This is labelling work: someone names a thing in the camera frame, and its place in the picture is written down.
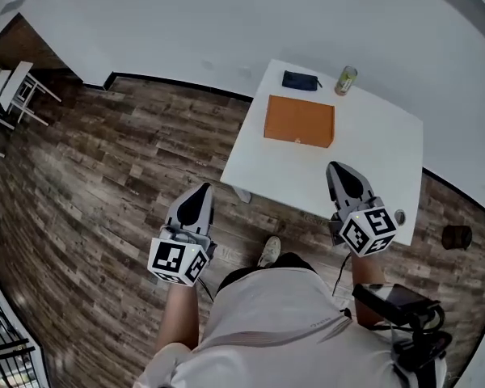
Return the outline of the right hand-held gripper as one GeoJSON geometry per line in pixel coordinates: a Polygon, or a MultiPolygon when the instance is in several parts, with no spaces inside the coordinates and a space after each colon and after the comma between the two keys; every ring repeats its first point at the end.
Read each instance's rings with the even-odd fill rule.
{"type": "Polygon", "coordinates": [[[382,200],[373,199],[369,181],[342,162],[329,162],[326,177],[330,198],[339,210],[330,219],[333,244],[346,244],[354,255],[384,251],[399,225],[382,200]]]}

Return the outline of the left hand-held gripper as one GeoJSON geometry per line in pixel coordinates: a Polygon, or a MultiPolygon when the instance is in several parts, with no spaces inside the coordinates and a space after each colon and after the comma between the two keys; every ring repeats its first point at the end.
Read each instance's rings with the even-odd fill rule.
{"type": "Polygon", "coordinates": [[[210,183],[190,188],[173,201],[165,217],[166,226],[151,240],[147,270],[165,282],[193,286],[209,266],[217,247],[205,236],[212,210],[210,183]]]}

